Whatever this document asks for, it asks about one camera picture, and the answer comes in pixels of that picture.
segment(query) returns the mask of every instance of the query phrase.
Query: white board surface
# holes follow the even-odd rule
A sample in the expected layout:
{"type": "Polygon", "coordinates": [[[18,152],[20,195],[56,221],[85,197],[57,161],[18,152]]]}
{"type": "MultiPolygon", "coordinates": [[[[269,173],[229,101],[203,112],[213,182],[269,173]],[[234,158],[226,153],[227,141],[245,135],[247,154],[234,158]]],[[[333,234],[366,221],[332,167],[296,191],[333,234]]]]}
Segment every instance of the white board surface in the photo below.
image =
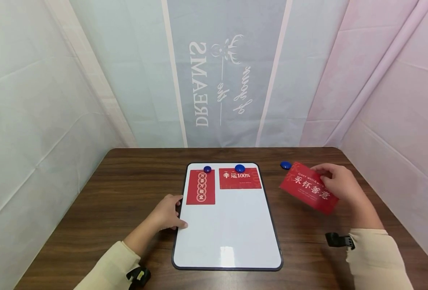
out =
{"type": "MultiPolygon", "coordinates": [[[[277,271],[283,259],[262,189],[220,189],[219,169],[237,164],[189,164],[180,218],[189,226],[178,229],[172,263],[177,269],[277,271]],[[215,205],[187,205],[190,170],[209,165],[215,174],[215,205]]],[[[257,164],[242,164],[256,168],[257,164]]]]}

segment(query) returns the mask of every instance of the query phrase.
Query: person's left hand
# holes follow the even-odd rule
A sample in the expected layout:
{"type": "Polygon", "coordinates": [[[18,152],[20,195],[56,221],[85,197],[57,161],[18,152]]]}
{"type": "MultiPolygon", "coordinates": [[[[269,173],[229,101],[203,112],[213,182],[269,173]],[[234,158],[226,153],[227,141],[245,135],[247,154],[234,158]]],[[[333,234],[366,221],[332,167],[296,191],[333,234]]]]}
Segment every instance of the person's left hand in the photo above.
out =
{"type": "Polygon", "coordinates": [[[188,224],[179,219],[179,213],[175,211],[175,206],[180,205],[180,199],[183,195],[166,195],[162,201],[154,208],[147,217],[159,230],[171,228],[175,230],[177,227],[184,229],[188,224]]]}

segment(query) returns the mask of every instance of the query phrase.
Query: wrist strap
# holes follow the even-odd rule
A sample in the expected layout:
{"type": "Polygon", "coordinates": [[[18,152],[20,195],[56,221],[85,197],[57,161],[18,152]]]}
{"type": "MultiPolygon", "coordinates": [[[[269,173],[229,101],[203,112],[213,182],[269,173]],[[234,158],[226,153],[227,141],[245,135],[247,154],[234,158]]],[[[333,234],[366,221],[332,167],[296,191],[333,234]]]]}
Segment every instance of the wrist strap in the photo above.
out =
{"type": "Polygon", "coordinates": [[[325,234],[329,247],[349,247],[355,249],[355,245],[351,236],[340,237],[336,232],[328,232],[325,234]]]}
{"type": "Polygon", "coordinates": [[[128,272],[125,276],[132,283],[129,290],[135,290],[144,287],[146,282],[151,278],[151,272],[144,267],[138,267],[128,272]]]}

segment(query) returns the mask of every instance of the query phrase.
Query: wooden table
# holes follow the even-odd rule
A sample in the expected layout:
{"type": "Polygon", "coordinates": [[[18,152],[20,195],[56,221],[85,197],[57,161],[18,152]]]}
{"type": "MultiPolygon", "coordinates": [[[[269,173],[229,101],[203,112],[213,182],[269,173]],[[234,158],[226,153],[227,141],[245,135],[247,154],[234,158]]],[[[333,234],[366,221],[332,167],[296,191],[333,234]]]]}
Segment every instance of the wooden table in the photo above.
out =
{"type": "Polygon", "coordinates": [[[180,194],[190,162],[256,162],[270,203],[284,265],[278,272],[178,271],[171,264],[174,232],[153,240],[142,263],[145,289],[354,289],[344,248],[325,232],[349,231],[343,202],[324,216],[278,186],[280,162],[322,162],[351,169],[400,247],[415,289],[428,290],[428,257],[342,152],[334,148],[114,149],[101,162],[16,289],[73,289],[114,242],[123,239],[166,194],[180,194]]]}

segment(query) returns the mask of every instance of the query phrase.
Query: red envelope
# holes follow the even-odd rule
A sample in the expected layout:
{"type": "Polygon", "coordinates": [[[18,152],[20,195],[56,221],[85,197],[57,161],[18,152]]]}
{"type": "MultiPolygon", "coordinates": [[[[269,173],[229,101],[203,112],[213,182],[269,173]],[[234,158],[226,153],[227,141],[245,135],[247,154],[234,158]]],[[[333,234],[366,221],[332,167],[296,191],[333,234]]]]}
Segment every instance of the red envelope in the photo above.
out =
{"type": "Polygon", "coordinates": [[[219,169],[220,189],[261,189],[261,181],[256,168],[245,168],[238,173],[235,168],[219,169]]]}
{"type": "Polygon", "coordinates": [[[280,188],[324,214],[330,214],[339,199],[320,180],[320,174],[299,162],[293,163],[280,188]]]}
{"type": "Polygon", "coordinates": [[[187,205],[215,205],[215,170],[190,170],[187,205]]]}

